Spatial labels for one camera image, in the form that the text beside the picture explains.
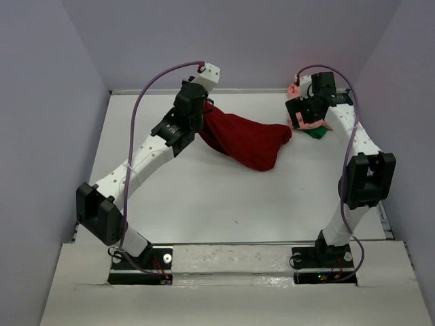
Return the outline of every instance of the pink object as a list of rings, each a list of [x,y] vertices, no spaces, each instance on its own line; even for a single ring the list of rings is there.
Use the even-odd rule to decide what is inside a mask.
[[[293,98],[299,97],[299,87],[296,86],[294,83],[292,83],[290,85],[290,87],[288,88],[288,96],[289,96],[290,100],[292,100]],[[306,124],[304,122],[304,120],[302,119],[302,116],[300,113],[297,113],[296,117],[298,118],[298,121],[299,121],[299,128],[298,129],[308,130],[308,129],[316,129],[316,128],[319,128],[322,126],[327,128],[327,129],[331,129],[331,127],[329,127],[329,124],[327,124],[325,122],[325,120],[319,120],[319,121],[314,122],[313,124]],[[287,121],[288,121],[290,128],[294,129],[292,119],[288,118]]]

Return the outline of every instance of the white floor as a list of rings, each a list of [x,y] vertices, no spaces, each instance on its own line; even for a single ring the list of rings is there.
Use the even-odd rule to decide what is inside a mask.
[[[286,124],[285,94],[212,94],[215,105],[265,124]],[[143,99],[136,123],[140,144],[171,108],[174,94]],[[112,96],[91,182],[126,158],[136,96]],[[333,132],[321,140],[295,132],[275,169],[250,170],[212,150],[197,136],[175,160],[152,175],[128,202],[128,220],[154,243],[314,240],[338,203],[344,151]],[[377,209],[356,230],[385,239]],[[77,243],[98,240],[80,227]]]

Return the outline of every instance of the black bracket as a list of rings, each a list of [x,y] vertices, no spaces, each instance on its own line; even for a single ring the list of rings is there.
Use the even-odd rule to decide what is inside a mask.
[[[392,184],[396,158],[392,153],[353,156],[347,165],[344,202],[351,210],[368,205],[374,207],[386,199]],[[341,179],[338,182],[341,194]]]
[[[177,156],[195,139],[195,133],[204,126],[204,105],[207,91],[196,83],[184,82],[175,97],[173,108],[163,120],[152,129],[152,136],[159,136],[173,148]]]
[[[326,116],[329,107],[335,107],[338,104],[352,105],[353,101],[349,96],[350,90],[337,92],[332,72],[316,73],[311,76],[311,91],[313,96],[300,99],[294,98],[285,102],[287,111],[292,119],[295,129],[300,127],[297,113],[300,113],[306,124],[312,124],[322,120]]]
[[[122,233],[122,214],[113,203],[97,190],[83,182],[75,192],[77,221],[106,246],[116,244]]]

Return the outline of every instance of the green cloth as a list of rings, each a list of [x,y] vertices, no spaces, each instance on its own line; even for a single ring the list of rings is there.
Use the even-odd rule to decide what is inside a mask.
[[[308,129],[308,130],[301,130],[301,131],[305,132],[306,134],[309,134],[313,138],[321,139],[326,134],[328,129],[325,127],[318,127],[316,129]]]

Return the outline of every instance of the screw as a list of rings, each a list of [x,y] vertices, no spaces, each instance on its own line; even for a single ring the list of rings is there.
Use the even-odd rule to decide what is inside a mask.
[[[169,263],[171,263],[171,261],[172,261],[172,256],[171,256],[171,254],[169,254],[169,253],[165,253],[164,256],[163,256],[163,262],[164,262],[165,264],[169,264]]]
[[[343,258],[345,259],[345,261],[352,261],[352,254],[350,252],[346,252]]]

